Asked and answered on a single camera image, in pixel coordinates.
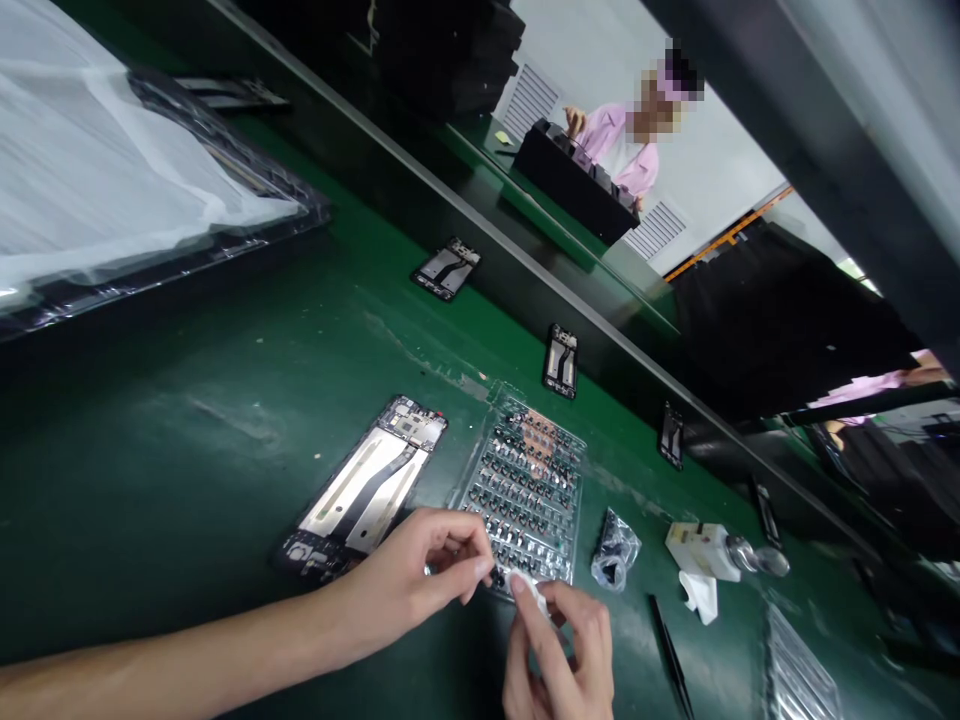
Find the phone screen assembly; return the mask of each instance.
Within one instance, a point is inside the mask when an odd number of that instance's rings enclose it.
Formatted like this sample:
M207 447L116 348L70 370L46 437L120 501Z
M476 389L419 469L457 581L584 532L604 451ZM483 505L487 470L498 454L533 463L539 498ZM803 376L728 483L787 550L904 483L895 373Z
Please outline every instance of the phone screen assembly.
M259 78L176 75L173 79L221 113L290 109L290 101L277 95Z
M320 585L357 565L392 527L446 427L439 413L395 397L281 543L274 565Z
M757 514L760 515L760 524L763 526L763 534L766 536L767 542L783 552L783 540L780 538L777 517L773 514L770 492L766 486L757 482L757 479L752 475L750 476L750 494L753 495L753 502L757 506Z
M663 406L663 430L657 449L667 462L683 470L683 418L669 402Z
M543 384L570 400L577 396L577 336L556 324L547 336Z
M410 279L441 300L450 302L479 263L480 255L454 237L414 270Z

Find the black box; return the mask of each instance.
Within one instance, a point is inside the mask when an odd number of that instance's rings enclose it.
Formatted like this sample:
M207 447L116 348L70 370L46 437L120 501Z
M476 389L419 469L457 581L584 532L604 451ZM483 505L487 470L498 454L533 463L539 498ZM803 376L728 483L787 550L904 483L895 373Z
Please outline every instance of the black box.
M640 224L633 211L636 198L614 185L559 125L538 120L523 138L513 167L607 246Z

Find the hand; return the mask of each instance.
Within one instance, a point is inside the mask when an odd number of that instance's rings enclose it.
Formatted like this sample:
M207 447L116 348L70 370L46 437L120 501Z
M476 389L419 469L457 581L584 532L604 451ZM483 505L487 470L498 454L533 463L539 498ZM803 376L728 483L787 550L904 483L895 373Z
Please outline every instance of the hand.
M567 114L567 137L575 138L587 126L587 114L572 105L565 107L563 111Z
M576 661L568 662L551 623L519 578L511 584L517 617L510 630L503 710L509 720L608 720L613 717L613 639L607 607L561 582L537 589L558 627L573 628ZM527 664L533 648L543 673Z
M424 575L428 563L435 575ZM479 515L416 510L370 557L326 589L336 595L349 626L350 647L339 666L386 647L455 597L466 605L481 581L491 584L493 565Z

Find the silver metal plate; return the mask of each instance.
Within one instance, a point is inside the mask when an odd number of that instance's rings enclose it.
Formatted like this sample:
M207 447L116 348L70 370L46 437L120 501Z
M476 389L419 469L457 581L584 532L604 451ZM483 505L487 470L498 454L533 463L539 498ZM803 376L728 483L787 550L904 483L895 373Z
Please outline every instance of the silver metal plate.
M425 425L428 424L420 424L420 432L429 433L435 441L432 431ZM436 437L439 437L439 429L436 430ZM310 508L299 529L328 537L367 481L400 457L406 448L405 440L386 430L371 430ZM369 553L380 544L428 457L429 453L418 448L412 459L380 486L347 537L347 547Z

